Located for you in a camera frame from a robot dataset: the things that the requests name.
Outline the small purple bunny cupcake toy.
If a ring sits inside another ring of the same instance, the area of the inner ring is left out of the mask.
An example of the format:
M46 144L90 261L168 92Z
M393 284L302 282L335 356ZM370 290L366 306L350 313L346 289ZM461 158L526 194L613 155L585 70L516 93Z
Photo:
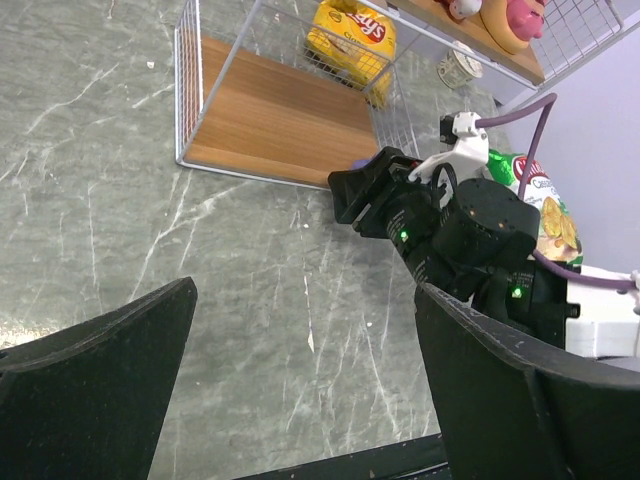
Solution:
M358 160L353 162L353 164L351 165L350 169L351 170L359 170L359 169L362 169L362 168L367 168L371 164L372 161L373 161L373 158L358 159Z

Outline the pink bear strawberry donut toy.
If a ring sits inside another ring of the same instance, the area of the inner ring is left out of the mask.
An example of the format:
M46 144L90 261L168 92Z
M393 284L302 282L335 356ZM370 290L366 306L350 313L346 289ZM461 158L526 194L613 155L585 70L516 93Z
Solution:
M509 54L542 37L546 0L486 0L480 16L493 40Z

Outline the pink bear roll cake toy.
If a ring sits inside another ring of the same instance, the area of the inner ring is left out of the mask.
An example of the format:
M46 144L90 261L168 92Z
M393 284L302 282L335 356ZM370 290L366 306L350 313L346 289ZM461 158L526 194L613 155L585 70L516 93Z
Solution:
M449 17L456 21L462 22L476 15L482 7L482 0L438 0L441 3Z

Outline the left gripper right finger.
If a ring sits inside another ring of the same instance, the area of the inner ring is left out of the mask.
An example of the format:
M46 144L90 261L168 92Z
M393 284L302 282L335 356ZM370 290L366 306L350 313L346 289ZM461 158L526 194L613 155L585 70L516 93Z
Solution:
M455 479L636 479L639 374L415 291L419 345Z

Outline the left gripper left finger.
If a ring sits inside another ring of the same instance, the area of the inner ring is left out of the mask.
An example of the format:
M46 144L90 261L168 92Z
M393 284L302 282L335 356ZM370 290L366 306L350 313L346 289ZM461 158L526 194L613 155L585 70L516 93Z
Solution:
M2 349L2 478L147 478L196 303L185 277Z

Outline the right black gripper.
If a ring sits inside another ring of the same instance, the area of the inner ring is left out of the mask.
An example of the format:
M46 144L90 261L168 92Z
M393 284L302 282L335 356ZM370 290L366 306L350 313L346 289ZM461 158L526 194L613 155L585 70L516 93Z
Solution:
M411 181L418 161L385 147L359 168L328 176L337 223L364 238L388 239L398 250L412 250L436 230L447 183L435 187Z

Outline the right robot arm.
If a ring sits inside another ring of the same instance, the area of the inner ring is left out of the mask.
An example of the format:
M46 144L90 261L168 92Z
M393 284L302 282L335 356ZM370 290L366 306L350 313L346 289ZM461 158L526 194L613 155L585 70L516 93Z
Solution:
M639 354L639 281L575 281L585 269L533 256L539 212L493 180L461 180L450 162L382 149L358 169L332 172L334 217L364 238L388 239L415 282L432 284L498 321L592 359Z

